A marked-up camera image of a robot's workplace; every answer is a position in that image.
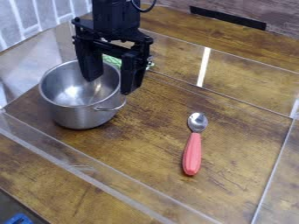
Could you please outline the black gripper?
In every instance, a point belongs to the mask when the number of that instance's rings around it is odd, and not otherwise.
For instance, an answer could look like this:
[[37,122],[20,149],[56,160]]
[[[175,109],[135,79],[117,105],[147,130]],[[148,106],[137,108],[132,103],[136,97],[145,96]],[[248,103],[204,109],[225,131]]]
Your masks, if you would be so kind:
[[153,39],[137,28],[97,31],[93,20],[76,17],[72,36],[79,68],[85,81],[92,82],[104,73],[103,54],[121,59],[120,93],[129,95],[143,83]]

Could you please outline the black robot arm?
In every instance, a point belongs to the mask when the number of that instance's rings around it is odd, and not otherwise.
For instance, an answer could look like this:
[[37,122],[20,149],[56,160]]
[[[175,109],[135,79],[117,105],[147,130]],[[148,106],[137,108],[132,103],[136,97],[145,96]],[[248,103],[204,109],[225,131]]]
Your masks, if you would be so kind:
[[81,75],[93,81],[104,73],[103,55],[121,60],[120,93],[129,95],[143,83],[153,39],[139,31],[140,0],[92,0],[92,19],[75,17],[72,43]]

